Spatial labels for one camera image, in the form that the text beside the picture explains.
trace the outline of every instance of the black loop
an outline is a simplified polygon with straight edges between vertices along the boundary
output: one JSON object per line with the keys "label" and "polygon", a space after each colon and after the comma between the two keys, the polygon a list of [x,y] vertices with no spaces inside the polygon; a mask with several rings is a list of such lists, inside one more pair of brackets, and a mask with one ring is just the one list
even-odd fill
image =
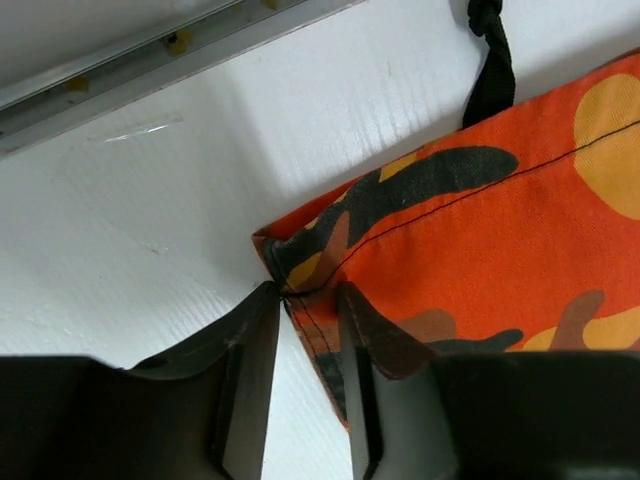
{"label": "black loop", "polygon": [[467,9],[469,28],[478,37],[485,35],[500,21],[501,11],[502,0],[470,0]]}
{"label": "black loop", "polygon": [[474,125],[513,105],[516,80],[511,67],[511,52],[502,28],[502,0],[469,0],[469,27],[484,36],[489,54],[478,76],[462,126]]}

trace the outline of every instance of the stitching seam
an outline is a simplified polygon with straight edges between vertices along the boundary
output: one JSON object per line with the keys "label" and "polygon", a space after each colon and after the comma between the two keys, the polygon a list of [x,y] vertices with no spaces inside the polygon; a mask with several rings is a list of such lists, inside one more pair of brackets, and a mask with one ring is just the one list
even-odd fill
{"label": "stitching seam", "polygon": [[[578,148],[574,148],[573,150],[570,150],[570,151],[568,151],[568,152],[565,152],[565,153],[563,153],[563,154],[561,154],[561,155],[559,155],[559,156],[557,156],[557,157],[555,157],[555,158],[552,158],[551,160],[548,160],[548,161],[546,161],[546,162],[543,162],[543,163],[540,163],[540,164],[538,164],[538,165],[535,165],[535,166],[533,166],[533,167],[531,167],[531,168],[529,168],[529,169],[527,169],[527,170],[522,170],[521,172],[516,172],[516,173],[514,173],[514,174],[512,174],[512,175],[509,175],[508,177],[503,178],[502,180],[500,180],[500,181],[498,181],[498,182],[491,183],[491,184],[486,185],[485,187],[482,187],[482,188],[480,188],[480,189],[478,189],[478,190],[474,190],[473,192],[471,192],[471,193],[469,193],[469,194],[467,194],[467,195],[465,195],[465,196],[463,196],[463,197],[456,198],[455,200],[452,200],[451,202],[449,202],[449,203],[447,203],[447,204],[445,204],[445,205],[440,205],[439,207],[436,207],[436,208],[434,208],[433,210],[430,210],[430,211],[428,211],[428,212],[422,213],[422,214],[418,215],[417,217],[412,218],[411,220],[407,220],[407,221],[406,221],[406,222],[404,222],[404,223],[401,223],[401,224],[399,224],[399,225],[395,225],[395,226],[393,226],[393,227],[391,227],[391,228],[389,228],[389,229],[385,230],[384,232],[380,232],[380,233],[378,233],[378,234],[376,234],[376,235],[374,235],[374,236],[372,236],[372,237],[370,237],[370,238],[367,238],[367,239],[366,239],[366,240],[364,240],[362,243],[360,243],[360,245],[358,245],[358,246],[357,246],[357,247],[356,247],[356,248],[355,248],[355,249],[354,249],[354,250],[353,250],[353,251],[352,251],[352,252],[351,252],[351,253],[350,253],[346,258],[344,258],[344,259],[343,259],[343,260],[342,260],[342,261],[341,261],[341,262],[340,262],[340,263],[339,263],[339,264],[338,264],[338,265],[333,269],[333,271],[332,271],[332,272],[327,276],[326,280],[322,283],[322,285],[320,285],[320,287],[318,287],[318,288],[316,288],[316,289],[313,289],[313,290],[308,290],[308,291],[306,291],[306,292],[294,292],[294,293],[286,294],[286,295],[285,295],[285,297],[286,297],[286,298],[300,298],[300,297],[306,297],[306,296],[312,295],[312,294],[313,294],[313,293],[315,293],[315,292],[318,292],[318,291],[322,290],[322,289],[327,285],[327,283],[329,283],[329,281],[333,278],[333,276],[334,276],[334,275],[335,275],[335,273],[340,269],[340,267],[342,267],[346,262],[348,262],[348,261],[349,261],[349,260],[350,260],[350,259],[351,259],[351,258],[352,258],[352,257],[353,257],[353,256],[354,256],[354,255],[355,255],[355,254],[356,254],[356,253],[357,253],[357,252],[358,252],[362,247],[364,247],[364,246],[365,246],[366,244],[368,244],[369,242],[372,242],[372,241],[374,241],[374,240],[377,240],[377,239],[379,239],[379,238],[381,238],[381,237],[385,236],[387,233],[390,233],[390,232],[392,232],[392,231],[394,231],[394,230],[397,230],[397,229],[399,229],[399,228],[402,228],[402,227],[405,227],[405,226],[410,225],[410,224],[412,224],[412,223],[415,223],[415,222],[417,222],[417,221],[419,221],[419,220],[422,220],[422,219],[424,219],[424,218],[428,218],[431,214],[436,213],[436,212],[438,212],[439,210],[443,210],[443,209],[445,209],[445,208],[447,208],[447,207],[449,207],[449,206],[451,206],[451,205],[454,205],[454,204],[456,204],[456,203],[458,203],[458,202],[460,202],[460,201],[462,201],[462,200],[465,200],[465,199],[467,199],[467,198],[473,197],[473,196],[475,196],[475,195],[477,195],[477,194],[479,194],[479,193],[482,193],[482,192],[484,192],[484,191],[486,191],[486,190],[488,190],[488,189],[490,189],[490,188],[493,188],[493,187],[495,187],[495,186],[497,186],[497,185],[501,185],[502,183],[504,183],[504,182],[506,182],[506,181],[508,181],[508,180],[510,180],[510,179],[517,178],[517,177],[519,177],[519,176],[521,176],[521,175],[524,175],[524,174],[527,174],[527,173],[530,173],[530,172],[536,171],[536,170],[538,170],[538,169],[544,168],[544,167],[546,167],[546,166],[552,165],[552,164],[554,164],[554,163],[556,163],[556,162],[558,162],[558,161],[560,161],[560,160],[562,160],[562,159],[566,158],[568,155],[571,155],[571,154],[573,154],[573,153],[576,153],[576,152],[579,152],[579,151],[584,150],[584,149],[586,149],[586,148],[589,148],[589,147],[591,147],[591,146],[595,145],[596,143],[598,143],[600,140],[603,140],[603,139],[605,139],[605,138],[607,138],[607,137],[610,137],[610,136],[612,136],[612,135],[615,135],[615,134],[617,134],[617,133],[623,132],[624,130],[627,130],[628,128],[631,128],[631,127],[637,126],[637,125],[639,125],[639,124],[640,124],[640,120],[635,120],[635,121],[633,121],[632,123],[630,123],[630,124],[628,124],[628,125],[625,125],[624,127],[620,127],[620,128],[619,128],[619,129],[617,129],[617,130],[613,130],[613,131],[611,131],[611,132],[605,133],[604,135],[602,135],[602,136],[600,136],[600,137],[598,137],[598,138],[596,138],[596,139],[592,140],[591,142],[586,143],[586,144],[584,144],[584,145],[581,145],[581,146],[580,146],[580,147],[578,147]],[[271,254],[272,254],[272,258],[274,259],[274,261],[275,261],[275,263],[276,263],[276,265],[277,265],[277,267],[278,267],[278,273],[280,274],[280,277],[282,277],[282,278],[285,280],[285,283],[286,283],[287,287],[289,288],[289,290],[293,290],[293,289],[291,288],[291,285],[289,285],[289,282],[287,281],[286,277],[284,277],[284,274],[283,274],[283,272],[282,272],[282,267],[281,267],[281,265],[280,265],[280,262],[278,261],[277,257],[276,257],[275,255],[273,255],[273,244],[271,245]]]}

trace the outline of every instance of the white wall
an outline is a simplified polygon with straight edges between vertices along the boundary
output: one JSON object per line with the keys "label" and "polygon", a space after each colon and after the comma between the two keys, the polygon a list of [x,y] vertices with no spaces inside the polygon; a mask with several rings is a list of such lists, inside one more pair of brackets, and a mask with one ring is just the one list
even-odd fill
{"label": "white wall", "polygon": [[[254,230],[459,125],[465,4],[369,0],[1,162],[0,351],[130,366],[226,312],[267,278]],[[504,24],[523,100],[639,46],[640,2],[511,0]],[[288,321],[269,428],[265,479],[350,478]]]}

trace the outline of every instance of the fabric bag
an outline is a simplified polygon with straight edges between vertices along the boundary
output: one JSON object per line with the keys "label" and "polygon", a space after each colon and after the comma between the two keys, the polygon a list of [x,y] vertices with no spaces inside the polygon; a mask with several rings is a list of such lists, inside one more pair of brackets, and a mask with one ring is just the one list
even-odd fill
{"label": "fabric bag", "polygon": [[500,7],[468,128],[254,235],[342,419],[341,282],[442,355],[640,347],[640,55],[508,108]]}

